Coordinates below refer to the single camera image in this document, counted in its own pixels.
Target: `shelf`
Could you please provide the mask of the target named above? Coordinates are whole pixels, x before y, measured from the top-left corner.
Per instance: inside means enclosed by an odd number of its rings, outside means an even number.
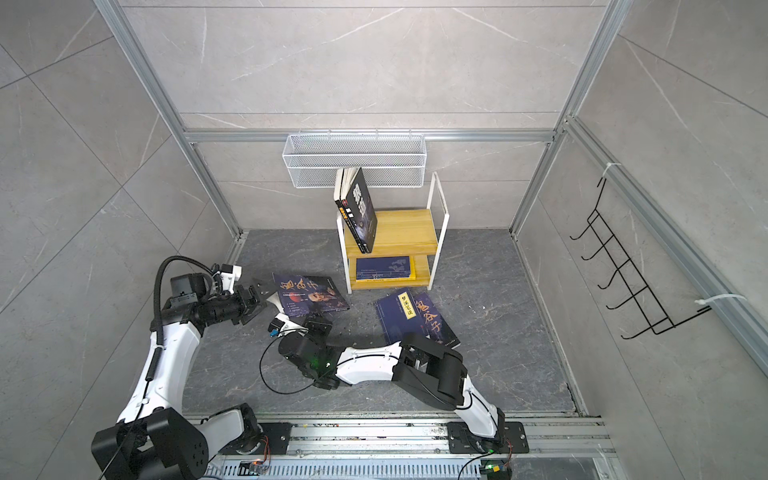
[[[404,286],[428,286],[429,285],[429,261],[426,255],[413,255],[413,263],[416,269],[416,278],[393,278],[387,280],[362,281],[355,279],[357,272],[357,259],[349,259],[349,285],[352,290],[371,290],[375,288],[402,288]]]
[[[376,227],[373,253],[360,253],[349,228],[344,228],[344,244],[350,261],[363,257],[425,256],[437,253],[437,236],[430,210],[379,210],[376,218],[379,224]]]

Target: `black metal hook rack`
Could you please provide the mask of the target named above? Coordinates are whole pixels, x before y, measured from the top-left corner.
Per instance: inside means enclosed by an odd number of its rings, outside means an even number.
[[[614,268],[615,268],[613,275],[611,275],[611,279],[608,280],[608,284],[606,286],[602,286],[602,285],[598,284],[598,288],[600,288],[601,290],[606,290],[614,282],[614,279],[616,278],[616,276],[619,276],[621,278],[621,280],[624,282],[624,286],[627,287],[627,290],[629,290],[629,294],[630,294],[629,298],[627,298],[625,301],[619,303],[616,306],[608,306],[608,305],[606,305],[605,308],[607,308],[609,310],[616,310],[616,309],[622,307],[627,302],[629,302],[631,300],[634,300],[635,305],[637,305],[637,308],[640,309],[640,313],[643,314],[643,318],[645,319],[645,322],[648,324],[648,326],[645,329],[642,329],[640,332],[635,333],[632,336],[624,336],[624,335],[622,335],[621,338],[623,338],[625,340],[633,339],[635,337],[638,337],[638,336],[642,335],[643,333],[646,333],[648,330],[650,330],[651,332],[653,332],[656,335],[660,335],[661,333],[664,333],[664,332],[666,332],[668,330],[671,330],[673,328],[677,328],[678,326],[684,324],[685,322],[687,322],[689,320],[692,320],[692,319],[698,317],[699,315],[703,315],[706,312],[709,312],[710,310],[712,310],[711,307],[705,306],[703,308],[698,309],[696,311],[696,313],[693,314],[692,316],[689,316],[688,318],[686,318],[685,320],[682,320],[680,322],[674,322],[670,318],[669,313],[667,313],[667,311],[664,309],[664,306],[661,305],[661,302],[656,297],[656,293],[654,293],[654,290],[652,288],[650,288],[650,285],[648,285],[648,282],[645,280],[645,277],[643,276],[643,273],[637,268],[637,265],[635,265],[634,261],[632,260],[632,257],[630,257],[629,253],[627,253],[627,250],[624,249],[624,245],[621,244],[621,242],[619,241],[618,237],[616,237],[616,234],[611,229],[611,226],[608,225],[608,223],[605,221],[603,216],[600,215],[600,212],[598,211],[598,205],[600,204],[600,199],[603,197],[603,190],[605,190],[605,178],[601,178],[600,179],[600,181],[598,182],[597,188],[600,189],[600,193],[598,194],[598,201],[595,202],[595,204],[594,204],[594,209],[590,212],[589,216],[587,216],[587,228],[585,228],[584,231],[581,232],[581,234],[579,234],[578,237],[571,237],[571,240],[579,240],[580,238],[582,238],[584,236],[585,233],[587,233],[588,230],[592,230],[592,233],[594,233],[594,235],[600,241],[600,244],[601,244],[600,248],[598,248],[597,251],[595,251],[589,257],[584,258],[582,256],[581,259],[585,260],[585,261],[586,260],[592,260],[598,253],[601,252],[601,250],[605,250],[605,253],[608,255],[608,258],[611,260],[611,262],[613,263]],[[605,228],[611,234],[606,240],[603,240],[600,237],[600,234],[598,233],[598,231],[595,230],[595,228],[594,228],[594,223],[596,221],[598,221],[598,220],[601,221],[603,223],[603,225],[605,225]],[[614,241],[621,248],[621,251],[624,252],[624,255],[627,257],[627,259],[621,265],[619,265],[617,263],[617,261],[614,259],[613,255],[611,255],[610,250],[607,248],[608,243],[611,242],[611,241]],[[632,291],[632,287],[630,286],[629,282],[627,282],[627,279],[624,276],[624,274],[621,272],[621,269],[623,267],[627,266],[627,265],[630,265],[632,268],[634,268],[635,272],[637,273],[637,275],[642,280],[642,284],[641,284],[642,287],[639,290],[637,290],[636,292]],[[643,309],[643,306],[637,300],[637,295],[639,295],[640,293],[642,293],[644,291],[647,291],[648,293],[650,293],[650,295],[653,297],[653,299],[656,302],[656,304],[661,309],[661,312],[664,315],[664,318],[662,318],[661,320],[658,320],[657,322],[651,322],[651,320],[648,318],[648,315],[646,314],[645,310]],[[664,325],[664,326],[661,325],[662,323],[667,322],[667,321],[669,322],[668,325]]]

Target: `white wall basket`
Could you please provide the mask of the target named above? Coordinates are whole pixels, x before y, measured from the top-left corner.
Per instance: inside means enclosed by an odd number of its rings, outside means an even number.
[[[421,187],[427,147],[408,132],[291,134],[283,160],[296,188],[332,188],[342,167],[362,167],[369,187]]]

